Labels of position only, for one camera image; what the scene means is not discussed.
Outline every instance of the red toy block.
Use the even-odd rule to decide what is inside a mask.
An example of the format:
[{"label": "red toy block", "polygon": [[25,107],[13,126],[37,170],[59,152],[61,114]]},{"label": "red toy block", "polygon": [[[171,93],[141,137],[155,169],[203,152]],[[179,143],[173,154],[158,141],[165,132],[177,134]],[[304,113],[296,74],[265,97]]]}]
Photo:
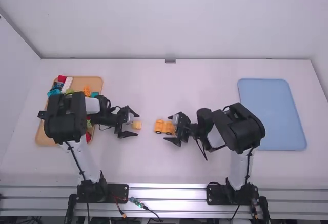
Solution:
[{"label": "red toy block", "polygon": [[86,139],[87,139],[87,143],[91,141],[91,134],[89,132],[86,133]]},{"label": "red toy block", "polygon": [[59,76],[58,76],[58,81],[59,81],[59,82],[62,82],[62,83],[65,83],[65,81],[66,81],[66,76],[59,75]]}]

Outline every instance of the orange tray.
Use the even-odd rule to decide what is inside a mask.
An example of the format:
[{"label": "orange tray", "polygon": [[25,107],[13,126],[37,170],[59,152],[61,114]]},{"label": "orange tray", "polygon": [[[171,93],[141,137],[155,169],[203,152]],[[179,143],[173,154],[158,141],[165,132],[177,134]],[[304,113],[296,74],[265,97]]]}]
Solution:
[{"label": "orange tray", "polygon": [[[104,82],[101,77],[98,77],[98,76],[68,76],[68,77],[73,77],[73,82],[72,82],[70,88],[72,88],[74,90],[74,92],[83,91],[83,87],[85,85],[90,86],[91,92],[101,93],[101,90],[103,89]],[[91,134],[90,142],[93,139],[94,129],[95,129],[95,127],[88,128],[88,130],[87,130]],[[57,146],[57,144],[53,141],[53,139],[48,138],[46,136],[45,131],[44,131],[44,121],[43,120],[40,121],[39,127],[36,131],[35,143],[39,146]]]}]

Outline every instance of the metal rail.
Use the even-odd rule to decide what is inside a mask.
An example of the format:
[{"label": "metal rail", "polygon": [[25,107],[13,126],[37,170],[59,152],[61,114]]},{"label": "metal rail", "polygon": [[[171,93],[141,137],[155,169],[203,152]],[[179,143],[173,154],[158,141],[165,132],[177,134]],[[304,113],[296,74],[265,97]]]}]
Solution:
[{"label": "metal rail", "polygon": [[[129,196],[142,200],[161,218],[231,218],[236,206],[209,206],[205,185],[129,184]],[[0,186],[0,215],[64,216],[73,186]],[[266,196],[272,219],[328,220],[328,189],[259,189]],[[154,217],[128,203],[120,206],[129,217]],[[241,206],[236,218],[251,218]],[[75,216],[86,216],[87,206],[78,203]],[[90,204],[91,216],[120,217],[116,205]]]}]

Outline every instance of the light blue mat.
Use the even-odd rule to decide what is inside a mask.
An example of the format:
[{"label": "light blue mat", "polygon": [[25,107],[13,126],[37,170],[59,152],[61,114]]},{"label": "light blue mat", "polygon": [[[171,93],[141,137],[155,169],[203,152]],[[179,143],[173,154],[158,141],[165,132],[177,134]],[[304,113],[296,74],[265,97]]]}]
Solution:
[{"label": "light blue mat", "polygon": [[240,79],[241,103],[264,124],[259,150],[303,151],[307,143],[288,82],[283,79]]}]

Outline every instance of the small yellow object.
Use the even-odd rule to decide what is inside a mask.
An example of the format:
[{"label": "small yellow object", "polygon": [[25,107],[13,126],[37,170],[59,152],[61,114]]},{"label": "small yellow object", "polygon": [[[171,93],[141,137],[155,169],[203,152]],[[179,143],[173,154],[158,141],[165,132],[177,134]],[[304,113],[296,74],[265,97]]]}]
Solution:
[{"label": "small yellow object", "polygon": [[84,95],[85,95],[86,97],[90,97],[90,96],[91,96],[90,86],[84,86],[84,87],[83,87],[83,92],[84,92]]},{"label": "small yellow object", "polygon": [[167,135],[173,135],[175,133],[175,126],[171,121],[157,120],[155,122],[154,132],[158,134],[165,133]]},{"label": "small yellow object", "polygon": [[140,130],[140,129],[141,129],[141,125],[142,125],[142,122],[140,122],[140,121],[134,121],[134,122],[132,123],[132,128],[133,128],[133,129],[138,129],[138,130]]},{"label": "small yellow object", "polygon": [[90,120],[87,120],[87,126],[88,126],[88,128],[92,128],[92,124],[91,124]]}]

